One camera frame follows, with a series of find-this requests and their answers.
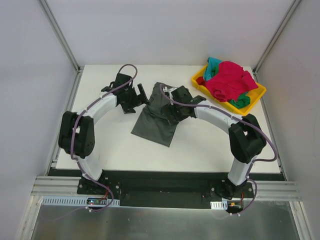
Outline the dark grey t shirt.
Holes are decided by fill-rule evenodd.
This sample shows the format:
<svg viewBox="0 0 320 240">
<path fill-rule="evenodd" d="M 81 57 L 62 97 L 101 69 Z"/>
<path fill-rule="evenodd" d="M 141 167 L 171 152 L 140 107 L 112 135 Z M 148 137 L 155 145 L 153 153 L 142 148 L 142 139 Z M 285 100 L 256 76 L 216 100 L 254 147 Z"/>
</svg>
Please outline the dark grey t shirt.
<svg viewBox="0 0 320 240">
<path fill-rule="evenodd" d="M 160 85 L 160 82 L 155 83 L 149 98 L 149 105 L 145 105 L 142 109 L 131 134 L 169 147 L 177 126 L 170 125 L 161 112 L 161 108 L 170 101 L 161 93 Z"/>
</svg>

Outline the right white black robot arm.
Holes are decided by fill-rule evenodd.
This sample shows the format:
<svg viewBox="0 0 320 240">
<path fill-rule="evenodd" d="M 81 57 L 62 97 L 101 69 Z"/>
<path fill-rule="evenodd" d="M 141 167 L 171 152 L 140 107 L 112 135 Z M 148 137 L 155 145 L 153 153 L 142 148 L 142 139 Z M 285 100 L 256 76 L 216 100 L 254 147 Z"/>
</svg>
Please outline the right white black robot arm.
<svg viewBox="0 0 320 240">
<path fill-rule="evenodd" d="M 233 163 L 227 175 L 225 192 L 233 198 L 241 194 L 254 160 L 267 144 L 267 136 L 256 117 L 228 113 L 200 95 L 193 97 L 184 86 L 167 88 L 161 84 L 160 93 L 169 101 L 161 107 L 161 113 L 170 125 L 195 118 L 228 134 Z"/>
</svg>

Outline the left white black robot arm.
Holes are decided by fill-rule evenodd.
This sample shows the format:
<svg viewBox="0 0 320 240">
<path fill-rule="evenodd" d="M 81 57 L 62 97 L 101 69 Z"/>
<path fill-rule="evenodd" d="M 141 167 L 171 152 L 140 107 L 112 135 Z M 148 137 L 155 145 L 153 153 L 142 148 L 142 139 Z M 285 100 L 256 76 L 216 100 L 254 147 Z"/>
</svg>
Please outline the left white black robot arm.
<svg viewBox="0 0 320 240">
<path fill-rule="evenodd" d="M 139 83 L 136 92 L 133 80 L 129 75 L 118 73 L 115 80 L 104 87 L 88 106 L 78 112 L 66 111 L 62 115 L 58 146 L 77 162 L 82 176 L 90 180 L 89 190 L 96 195 L 105 191 L 106 183 L 100 179 L 103 170 L 95 124 L 117 106 L 121 106 L 124 114 L 134 114 L 136 107 L 150 104 L 143 85 Z"/>
</svg>

